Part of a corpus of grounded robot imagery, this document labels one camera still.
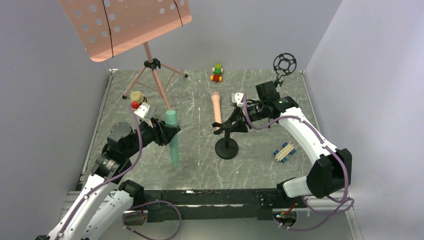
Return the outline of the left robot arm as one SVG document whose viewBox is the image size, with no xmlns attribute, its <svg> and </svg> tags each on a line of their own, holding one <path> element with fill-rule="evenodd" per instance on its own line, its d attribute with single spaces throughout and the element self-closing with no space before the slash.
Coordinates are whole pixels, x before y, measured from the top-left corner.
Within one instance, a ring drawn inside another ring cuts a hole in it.
<svg viewBox="0 0 424 240">
<path fill-rule="evenodd" d="M 65 216 L 38 240 L 97 240 L 124 211 L 145 203 L 144 187 L 123 176 L 135 166 L 130 158 L 141 156 L 142 149 L 154 142 L 168 145 L 181 128 L 153 119 L 150 126 L 137 121 L 136 129 L 128 122 L 116 123 L 107 143 Z"/>
</svg>

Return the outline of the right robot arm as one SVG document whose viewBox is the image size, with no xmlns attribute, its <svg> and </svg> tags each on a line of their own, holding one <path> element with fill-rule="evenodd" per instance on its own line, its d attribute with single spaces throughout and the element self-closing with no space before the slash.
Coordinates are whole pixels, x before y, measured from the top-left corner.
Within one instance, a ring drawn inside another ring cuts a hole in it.
<svg viewBox="0 0 424 240">
<path fill-rule="evenodd" d="M 254 121 L 268 119 L 266 127 L 277 123 L 285 128 L 305 151 L 312 164 L 309 173 L 277 184 L 279 195 L 289 201 L 301 196 L 327 197 L 339 190 L 348 190 L 351 183 L 352 154 L 327 140 L 306 118 L 298 103 L 290 96 L 282 97 L 276 85 L 268 81 L 257 85 L 257 100 L 250 101 L 244 93 L 232 93 L 234 111 L 227 120 L 234 123 L 232 132 L 260 130 Z"/>
</svg>

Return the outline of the yellow toy microphone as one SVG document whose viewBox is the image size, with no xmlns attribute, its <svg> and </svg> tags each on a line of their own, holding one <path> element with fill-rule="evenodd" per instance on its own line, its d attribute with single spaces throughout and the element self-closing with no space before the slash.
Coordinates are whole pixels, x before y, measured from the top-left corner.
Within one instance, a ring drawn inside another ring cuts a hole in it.
<svg viewBox="0 0 424 240">
<path fill-rule="evenodd" d="M 140 105 L 142 103 L 146 103 L 147 102 L 147 98 L 145 97 L 145 95 L 141 91 L 133 91 L 130 94 L 130 100 L 132 102 L 138 103 Z"/>
</svg>

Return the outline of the black mic stand with clip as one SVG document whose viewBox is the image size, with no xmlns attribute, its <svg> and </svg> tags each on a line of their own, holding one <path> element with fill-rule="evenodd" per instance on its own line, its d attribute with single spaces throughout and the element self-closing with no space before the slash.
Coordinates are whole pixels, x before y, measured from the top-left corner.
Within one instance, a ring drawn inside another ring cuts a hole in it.
<svg viewBox="0 0 424 240">
<path fill-rule="evenodd" d="M 224 160 L 233 159 L 239 152 L 239 146 L 238 143 L 231 138 L 231 133 L 233 133 L 229 132 L 231 123 L 227 123 L 226 120 L 224 123 L 214 122 L 211 125 L 214 128 L 218 128 L 213 132 L 215 135 L 220 135 L 224 132 L 224 137 L 220 138 L 215 144 L 216 155 Z"/>
</svg>

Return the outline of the green toy microphone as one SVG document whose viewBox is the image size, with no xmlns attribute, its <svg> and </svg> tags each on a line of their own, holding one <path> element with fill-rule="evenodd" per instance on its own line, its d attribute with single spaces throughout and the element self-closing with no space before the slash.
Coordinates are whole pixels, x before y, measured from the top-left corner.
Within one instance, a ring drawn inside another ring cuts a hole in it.
<svg viewBox="0 0 424 240">
<path fill-rule="evenodd" d="M 165 112 L 165 123 L 172 127 L 178 126 L 178 114 L 175 110 L 167 110 Z M 172 162 L 172 166 L 176 168 L 179 165 L 179 142 L 178 135 L 176 134 L 170 141 L 169 149 L 170 149 L 170 159 Z"/>
</svg>

